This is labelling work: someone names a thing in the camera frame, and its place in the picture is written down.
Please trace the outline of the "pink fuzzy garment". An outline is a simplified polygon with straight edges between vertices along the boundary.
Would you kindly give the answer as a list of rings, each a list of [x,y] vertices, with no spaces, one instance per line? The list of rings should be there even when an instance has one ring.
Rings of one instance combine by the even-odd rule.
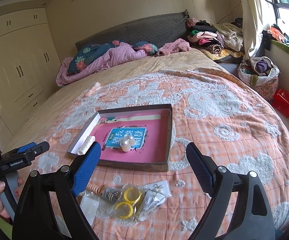
[[[178,38],[174,42],[165,43],[157,51],[157,56],[166,56],[178,52],[187,52],[190,51],[191,47],[189,43],[182,38]]]

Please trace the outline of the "white hair claw clip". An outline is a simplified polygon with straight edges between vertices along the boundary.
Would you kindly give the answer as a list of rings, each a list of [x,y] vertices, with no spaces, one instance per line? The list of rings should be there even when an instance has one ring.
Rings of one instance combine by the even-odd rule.
[[[85,139],[84,143],[81,145],[79,150],[77,151],[78,155],[84,155],[87,153],[88,149],[91,147],[91,145],[95,142],[95,136],[89,135]]]

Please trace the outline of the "pile of clothes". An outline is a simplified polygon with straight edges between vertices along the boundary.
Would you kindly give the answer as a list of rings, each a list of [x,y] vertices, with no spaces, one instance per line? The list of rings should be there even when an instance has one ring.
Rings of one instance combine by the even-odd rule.
[[[240,63],[245,55],[242,19],[210,24],[190,17],[186,20],[189,43],[217,63]]]

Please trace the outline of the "dark grey headboard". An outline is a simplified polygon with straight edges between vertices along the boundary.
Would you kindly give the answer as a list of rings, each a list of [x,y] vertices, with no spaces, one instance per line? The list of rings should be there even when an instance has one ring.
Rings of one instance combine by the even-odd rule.
[[[160,48],[165,43],[186,38],[188,18],[188,10],[141,18],[91,35],[76,42],[75,46],[77,50],[81,50],[88,43],[104,44],[112,40],[121,40],[131,45],[147,41]]]

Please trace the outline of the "dark floral pillow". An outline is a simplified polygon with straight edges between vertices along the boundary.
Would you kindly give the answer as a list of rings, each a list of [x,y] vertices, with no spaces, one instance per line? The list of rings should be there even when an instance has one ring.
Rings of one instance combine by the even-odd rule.
[[[105,44],[88,43],[72,59],[68,67],[68,74],[78,74],[89,64],[103,56],[109,49],[120,45],[120,40],[113,40]]]

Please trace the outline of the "clear bag white card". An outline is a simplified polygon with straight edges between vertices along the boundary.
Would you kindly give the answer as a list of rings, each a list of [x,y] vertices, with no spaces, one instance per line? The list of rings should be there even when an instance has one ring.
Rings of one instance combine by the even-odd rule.
[[[92,226],[94,223],[99,204],[99,201],[89,196],[83,196],[81,199],[80,208],[90,226]]]

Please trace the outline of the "clear box rhinestone hairpins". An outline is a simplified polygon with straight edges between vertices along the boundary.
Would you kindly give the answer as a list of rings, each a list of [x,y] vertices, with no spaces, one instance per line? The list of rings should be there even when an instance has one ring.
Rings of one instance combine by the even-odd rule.
[[[109,202],[115,203],[120,199],[121,194],[122,194],[121,189],[118,189],[115,187],[104,186],[102,188],[101,197]]]

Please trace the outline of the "clothes on window sill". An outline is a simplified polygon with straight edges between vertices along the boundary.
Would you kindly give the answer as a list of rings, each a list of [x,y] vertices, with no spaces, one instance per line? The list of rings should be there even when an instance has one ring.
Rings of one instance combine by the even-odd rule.
[[[265,50],[270,51],[271,46],[274,45],[289,54],[289,36],[283,33],[278,25],[273,24],[268,30],[262,31],[262,36]]]

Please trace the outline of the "floral laundry basket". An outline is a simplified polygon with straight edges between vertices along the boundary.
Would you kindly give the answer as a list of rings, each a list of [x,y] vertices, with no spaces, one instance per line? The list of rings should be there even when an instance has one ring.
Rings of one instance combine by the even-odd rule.
[[[279,68],[266,56],[250,57],[238,67],[240,80],[268,102],[278,89],[279,74]]]

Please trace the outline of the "silver jewelry plastic bag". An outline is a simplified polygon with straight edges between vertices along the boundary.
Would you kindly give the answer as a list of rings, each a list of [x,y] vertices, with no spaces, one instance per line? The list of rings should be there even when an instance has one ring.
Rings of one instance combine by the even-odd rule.
[[[148,215],[153,212],[158,206],[163,204],[166,196],[160,192],[147,190],[142,199],[141,205],[136,213],[137,221],[144,221]]]

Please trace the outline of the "cream wardrobe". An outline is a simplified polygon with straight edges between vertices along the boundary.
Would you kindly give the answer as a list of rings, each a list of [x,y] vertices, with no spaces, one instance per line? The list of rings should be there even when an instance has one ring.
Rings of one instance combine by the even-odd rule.
[[[0,134],[9,141],[58,89],[60,65],[45,9],[0,16]]]

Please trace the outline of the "tan bed sheet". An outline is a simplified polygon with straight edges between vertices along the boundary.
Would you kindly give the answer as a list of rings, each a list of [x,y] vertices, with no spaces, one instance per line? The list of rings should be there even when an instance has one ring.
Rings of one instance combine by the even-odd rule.
[[[200,50],[192,49],[188,52],[174,53],[167,56],[147,56],[89,75],[61,88],[38,106],[25,119],[15,135],[2,147],[2,151],[7,152],[47,137],[49,129],[55,125],[55,122],[60,118],[63,111],[68,108],[68,105],[85,93],[86,90],[91,89],[97,82],[101,86],[105,86],[164,69],[194,70],[197,68],[224,70],[222,66],[209,59]]]

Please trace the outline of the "bow pearl earrings card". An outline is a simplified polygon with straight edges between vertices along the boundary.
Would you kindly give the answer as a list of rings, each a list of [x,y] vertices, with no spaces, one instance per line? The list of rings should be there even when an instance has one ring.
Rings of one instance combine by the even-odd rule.
[[[171,191],[169,188],[169,183],[167,180],[157,181],[150,184],[145,184],[144,188],[146,190],[157,191],[163,194],[165,197],[171,197]]]

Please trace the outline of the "dark cardboard box tray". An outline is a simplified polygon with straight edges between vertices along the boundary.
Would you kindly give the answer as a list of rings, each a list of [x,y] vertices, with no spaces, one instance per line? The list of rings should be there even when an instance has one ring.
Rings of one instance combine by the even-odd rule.
[[[172,140],[171,104],[97,111],[68,149],[81,155],[90,141],[101,148],[99,165],[126,170],[166,172]]]

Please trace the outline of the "cream curtain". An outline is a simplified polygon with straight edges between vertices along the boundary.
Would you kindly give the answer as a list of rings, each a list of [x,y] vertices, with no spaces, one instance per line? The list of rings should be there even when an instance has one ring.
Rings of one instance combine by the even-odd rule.
[[[263,39],[262,31],[275,22],[271,0],[241,0],[243,11],[244,59],[255,56]]]

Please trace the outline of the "red plastic stool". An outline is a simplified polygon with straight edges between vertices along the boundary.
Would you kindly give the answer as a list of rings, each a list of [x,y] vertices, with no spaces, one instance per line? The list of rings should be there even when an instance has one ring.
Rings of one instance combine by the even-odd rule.
[[[284,117],[289,118],[289,92],[277,89],[273,96],[272,106]]]

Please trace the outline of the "bagged yellow hoop earrings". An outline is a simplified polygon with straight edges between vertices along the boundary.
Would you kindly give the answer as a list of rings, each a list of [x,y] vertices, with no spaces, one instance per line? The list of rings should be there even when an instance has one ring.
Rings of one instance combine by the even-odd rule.
[[[124,221],[135,220],[144,196],[145,190],[143,188],[133,184],[124,185],[110,211],[111,217]]]

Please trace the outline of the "purple blanket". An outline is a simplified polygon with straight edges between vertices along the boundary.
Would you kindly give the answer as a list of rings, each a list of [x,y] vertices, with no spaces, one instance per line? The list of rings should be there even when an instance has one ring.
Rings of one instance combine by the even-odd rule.
[[[121,42],[116,48],[110,48],[100,56],[95,59],[94,62],[87,64],[82,61],[81,57],[76,59],[73,57],[65,58],[56,76],[56,84],[58,87],[68,85],[69,83],[81,80],[91,74],[107,70],[109,68],[118,66],[119,64],[124,64],[127,62],[135,61],[146,57],[148,54],[144,50],[134,50],[130,44]],[[77,63],[79,73],[69,73],[70,63]]]

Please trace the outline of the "pearl ball hair clip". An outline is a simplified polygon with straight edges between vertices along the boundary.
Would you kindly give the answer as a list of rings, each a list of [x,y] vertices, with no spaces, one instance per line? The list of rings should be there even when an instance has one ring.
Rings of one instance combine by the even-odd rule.
[[[135,144],[135,138],[130,134],[120,139],[120,148],[123,152],[130,151]]]

